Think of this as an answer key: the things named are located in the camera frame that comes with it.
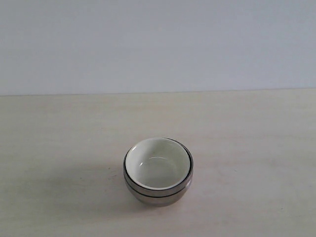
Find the smooth steel bowl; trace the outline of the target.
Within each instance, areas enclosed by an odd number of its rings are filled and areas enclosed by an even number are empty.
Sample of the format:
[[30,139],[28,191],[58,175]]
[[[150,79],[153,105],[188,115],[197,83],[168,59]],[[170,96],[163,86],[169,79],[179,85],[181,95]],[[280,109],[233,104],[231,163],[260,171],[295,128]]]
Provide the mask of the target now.
[[139,200],[141,203],[144,203],[146,205],[156,206],[156,207],[169,206],[171,204],[176,203],[183,197],[183,195],[186,193],[186,191],[189,189],[192,183],[192,180],[190,180],[188,184],[182,190],[172,195],[163,196],[163,197],[152,197],[152,196],[146,196],[144,194],[137,192],[128,184],[126,180],[124,181],[128,190],[137,200]]

